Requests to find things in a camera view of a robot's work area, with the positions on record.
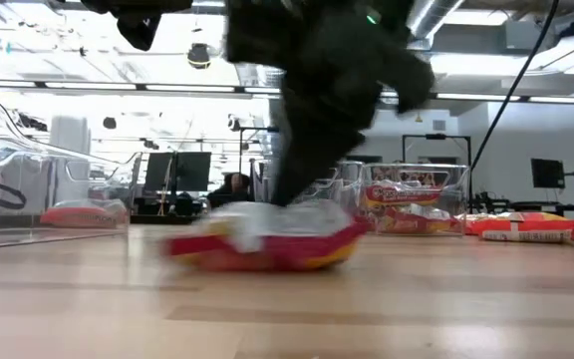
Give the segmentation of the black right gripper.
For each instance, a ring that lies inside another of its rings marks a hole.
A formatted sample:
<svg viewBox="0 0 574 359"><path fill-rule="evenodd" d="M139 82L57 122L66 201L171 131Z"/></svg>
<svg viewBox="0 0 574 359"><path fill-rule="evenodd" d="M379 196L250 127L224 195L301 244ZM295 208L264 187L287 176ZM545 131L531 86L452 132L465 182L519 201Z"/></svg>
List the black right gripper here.
<svg viewBox="0 0 574 359"><path fill-rule="evenodd" d="M280 69L272 204L290 204L361 145L385 85L421 107L431 65L403 49L415 0L226 0L226 58Z"/></svg>

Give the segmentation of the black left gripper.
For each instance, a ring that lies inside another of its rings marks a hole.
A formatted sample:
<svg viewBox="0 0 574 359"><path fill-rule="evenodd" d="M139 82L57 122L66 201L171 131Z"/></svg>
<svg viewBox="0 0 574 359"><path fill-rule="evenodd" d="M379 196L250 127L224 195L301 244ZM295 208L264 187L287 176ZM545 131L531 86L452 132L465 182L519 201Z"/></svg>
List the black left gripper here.
<svg viewBox="0 0 574 359"><path fill-rule="evenodd" d="M159 14L187 10L192 0L80 0L91 11L113 15L156 15L144 18L123 17L117 21L121 35L136 49L148 51L154 40L161 16Z"/></svg>

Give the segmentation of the orange chicken ramen pack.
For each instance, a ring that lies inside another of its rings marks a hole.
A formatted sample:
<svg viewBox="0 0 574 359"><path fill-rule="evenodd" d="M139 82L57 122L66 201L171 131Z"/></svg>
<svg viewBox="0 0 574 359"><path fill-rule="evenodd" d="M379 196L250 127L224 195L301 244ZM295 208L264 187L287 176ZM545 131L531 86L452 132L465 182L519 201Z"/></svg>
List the orange chicken ramen pack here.
<svg viewBox="0 0 574 359"><path fill-rule="evenodd" d="M458 217L467 235L487 241L568 244L574 219L548 212L475 213Z"/></svg>
<svg viewBox="0 0 574 359"><path fill-rule="evenodd" d="M66 228L116 229L129 221L129 211L119 199L64 200L49 207L40 223Z"/></svg>

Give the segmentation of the long linear ceiling light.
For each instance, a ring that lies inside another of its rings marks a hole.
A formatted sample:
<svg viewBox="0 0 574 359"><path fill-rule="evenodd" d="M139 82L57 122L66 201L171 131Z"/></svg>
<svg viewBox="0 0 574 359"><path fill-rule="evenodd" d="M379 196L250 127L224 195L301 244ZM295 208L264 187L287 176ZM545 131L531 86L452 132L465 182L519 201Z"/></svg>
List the long linear ceiling light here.
<svg viewBox="0 0 574 359"><path fill-rule="evenodd" d="M110 92L110 93L163 93L217 96L276 96L280 94L277 88L244 87L225 85L163 85L145 83L94 83L94 82L41 82L24 80L0 80L3 89L32 89L48 91L77 91L77 92ZM430 100L462 101L462 102L498 102L508 100L511 103L574 105L574 97L568 96L531 96L531 95L495 95L470 93L436 93L429 96Z"/></svg>

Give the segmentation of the person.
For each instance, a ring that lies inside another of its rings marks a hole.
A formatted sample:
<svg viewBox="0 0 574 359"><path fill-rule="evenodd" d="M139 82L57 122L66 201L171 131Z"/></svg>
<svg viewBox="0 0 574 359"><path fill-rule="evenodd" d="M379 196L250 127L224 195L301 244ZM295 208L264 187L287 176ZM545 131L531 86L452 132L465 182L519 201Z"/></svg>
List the person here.
<svg viewBox="0 0 574 359"><path fill-rule="evenodd" d="M224 184L207 196L211 209L237 201L253 201L249 193L250 178L241 173L228 174Z"/></svg>

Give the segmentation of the black computer monitor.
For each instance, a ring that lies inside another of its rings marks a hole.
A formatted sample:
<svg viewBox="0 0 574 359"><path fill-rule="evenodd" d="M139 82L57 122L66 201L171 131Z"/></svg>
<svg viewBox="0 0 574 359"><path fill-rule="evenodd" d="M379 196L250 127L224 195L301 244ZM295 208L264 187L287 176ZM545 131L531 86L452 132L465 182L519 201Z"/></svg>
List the black computer monitor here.
<svg viewBox="0 0 574 359"><path fill-rule="evenodd" d="M175 153L151 153L147 159L144 190L162 190L166 184L170 169L173 167Z"/></svg>
<svg viewBox="0 0 574 359"><path fill-rule="evenodd" d="M532 182L539 188L564 188L565 172L563 163L556 160L532 159Z"/></svg>
<svg viewBox="0 0 574 359"><path fill-rule="evenodd" d="M176 188L183 191L206 191L211 166L210 152L176 154Z"/></svg>

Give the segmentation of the wide clear plastic bin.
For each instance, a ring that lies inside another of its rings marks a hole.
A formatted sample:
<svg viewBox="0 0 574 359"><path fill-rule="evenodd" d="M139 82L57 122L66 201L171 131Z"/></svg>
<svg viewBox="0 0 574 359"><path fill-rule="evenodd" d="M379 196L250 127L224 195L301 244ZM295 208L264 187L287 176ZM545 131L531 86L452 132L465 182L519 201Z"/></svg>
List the wide clear plastic bin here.
<svg viewBox="0 0 574 359"><path fill-rule="evenodd" d="M24 135L22 124L0 104L0 247L127 232L142 156L117 163L90 155L89 130L68 121L58 145ZM64 200L119 199L129 221L116 229L66 228L40 223Z"/></svg>

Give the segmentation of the silver spiral air duct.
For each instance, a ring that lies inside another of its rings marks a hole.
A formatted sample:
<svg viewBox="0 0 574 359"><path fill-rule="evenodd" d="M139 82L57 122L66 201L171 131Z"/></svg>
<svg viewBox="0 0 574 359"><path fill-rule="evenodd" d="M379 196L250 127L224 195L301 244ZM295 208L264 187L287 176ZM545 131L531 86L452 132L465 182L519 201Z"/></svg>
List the silver spiral air duct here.
<svg viewBox="0 0 574 359"><path fill-rule="evenodd" d="M415 0L407 26L412 40L408 48L428 51L434 34L441 28L448 15L457 10L465 0Z"/></svg>
<svg viewBox="0 0 574 359"><path fill-rule="evenodd" d="M235 70L240 86L255 91L251 95L251 110L246 110L237 120L244 128L243 139L256 142L263 158L271 158L280 149L277 128L285 115L279 94L283 71L261 65L241 64Z"/></svg>

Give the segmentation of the black metal stand frame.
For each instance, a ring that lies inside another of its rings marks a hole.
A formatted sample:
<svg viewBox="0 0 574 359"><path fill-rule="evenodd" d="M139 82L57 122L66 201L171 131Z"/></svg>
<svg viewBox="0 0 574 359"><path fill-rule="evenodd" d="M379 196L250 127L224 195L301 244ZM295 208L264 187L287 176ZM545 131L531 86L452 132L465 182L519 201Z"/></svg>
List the black metal stand frame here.
<svg viewBox="0 0 574 359"><path fill-rule="evenodd" d="M402 154L402 161L404 163L407 162L407 151L410 147L408 147L406 145L406 141L409 138L414 138L414 139L425 139L428 141L445 141L446 139L451 139L451 140L464 140L466 142L466 165L469 168L468 171L468 179L467 179L467 211L469 213L472 213L473 210L473 206L471 204L471 198L472 198L472 189L470 187L471 184L471 180L472 180L472 170L473 170L473 158L472 158L472 145L471 145L471 137L470 136L452 136L452 135L446 135L446 134L442 134L442 133L434 133L434 134L425 134L425 135L409 135L409 134L404 134L402 135L402 150L403 150L403 154Z"/></svg>

